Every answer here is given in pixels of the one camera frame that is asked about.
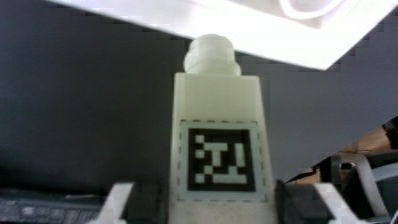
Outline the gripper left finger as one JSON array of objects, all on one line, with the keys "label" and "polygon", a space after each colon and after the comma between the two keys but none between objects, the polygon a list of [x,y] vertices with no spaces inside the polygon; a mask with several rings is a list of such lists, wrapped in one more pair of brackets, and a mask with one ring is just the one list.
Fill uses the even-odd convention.
[{"label": "gripper left finger", "polygon": [[87,224],[126,224],[126,220],[122,219],[122,212],[133,186],[133,182],[113,184],[97,217],[92,221],[87,222]]}]

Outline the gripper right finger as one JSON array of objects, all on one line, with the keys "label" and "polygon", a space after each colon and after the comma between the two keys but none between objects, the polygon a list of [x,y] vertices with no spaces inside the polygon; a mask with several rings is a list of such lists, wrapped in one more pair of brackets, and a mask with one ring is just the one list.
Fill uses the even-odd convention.
[{"label": "gripper right finger", "polygon": [[316,183],[314,189],[332,214],[328,224],[364,224],[351,212],[334,185],[328,183]]}]

